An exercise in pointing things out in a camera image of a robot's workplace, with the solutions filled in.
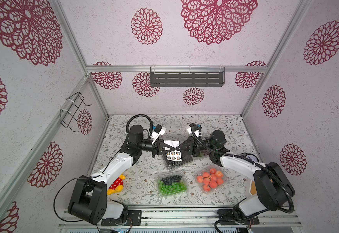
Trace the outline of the white sticker label sheet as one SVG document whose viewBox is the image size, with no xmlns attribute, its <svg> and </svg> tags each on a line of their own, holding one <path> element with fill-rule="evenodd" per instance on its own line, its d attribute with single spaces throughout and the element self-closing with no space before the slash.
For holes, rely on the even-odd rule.
<svg viewBox="0 0 339 233">
<path fill-rule="evenodd" d="M 164 140 L 164 143 L 167 144 L 167 145 L 170 145 L 171 147 L 174 147 L 174 149 L 165 147 L 165 150 L 170 150 L 170 152 L 167 152 L 165 154 L 165 158 L 169 161 L 174 161 L 174 162 L 182 161 L 181 152 L 179 150 L 176 150 L 176 148 L 179 147 L 180 142 L 179 141 Z"/>
</svg>

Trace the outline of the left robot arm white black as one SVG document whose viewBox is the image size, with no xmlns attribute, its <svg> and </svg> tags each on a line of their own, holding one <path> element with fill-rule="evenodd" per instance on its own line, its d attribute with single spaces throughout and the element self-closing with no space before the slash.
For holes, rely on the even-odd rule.
<svg viewBox="0 0 339 233">
<path fill-rule="evenodd" d="M 116 219 L 121 223 L 128 220 L 127 206 L 107 200 L 108 188 L 131 168 L 141 157 L 143 151 L 151 152 L 152 156 L 165 155 L 176 150 L 179 141 L 162 140 L 164 129 L 157 126 L 148 139 L 144 139 L 143 127 L 132 126 L 126 133 L 122 148 L 103 169 L 90 177 L 77 178 L 68 213 L 96 225 L 105 219 Z"/>
</svg>

